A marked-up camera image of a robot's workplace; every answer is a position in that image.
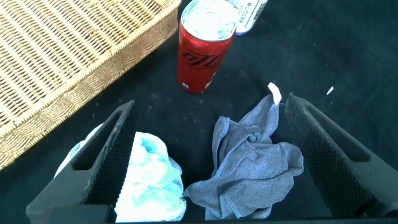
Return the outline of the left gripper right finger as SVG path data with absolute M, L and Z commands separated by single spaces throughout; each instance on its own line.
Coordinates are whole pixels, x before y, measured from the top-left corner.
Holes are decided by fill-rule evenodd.
M 335 217 L 396 217 L 397 171 L 307 100 L 285 117 L 314 184 Z

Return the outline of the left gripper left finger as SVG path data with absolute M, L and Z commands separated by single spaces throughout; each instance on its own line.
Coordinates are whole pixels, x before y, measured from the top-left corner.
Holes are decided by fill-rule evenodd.
M 132 151 L 134 101 L 119 106 L 26 208 L 31 223 L 113 223 Z

